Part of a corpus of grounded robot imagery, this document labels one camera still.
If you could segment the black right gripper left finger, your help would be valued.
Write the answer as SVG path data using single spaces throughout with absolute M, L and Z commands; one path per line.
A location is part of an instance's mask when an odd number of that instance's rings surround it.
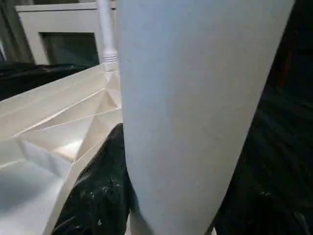
M 74 184 L 54 235 L 123 235 L 130 211 L 123 124 L 117 124 Z

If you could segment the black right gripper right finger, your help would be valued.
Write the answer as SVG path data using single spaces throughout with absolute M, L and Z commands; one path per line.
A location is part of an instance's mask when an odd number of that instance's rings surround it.
M 280 172 L 236 166 L 215 223 L 219 235 L 307 235 L 303 187 Z

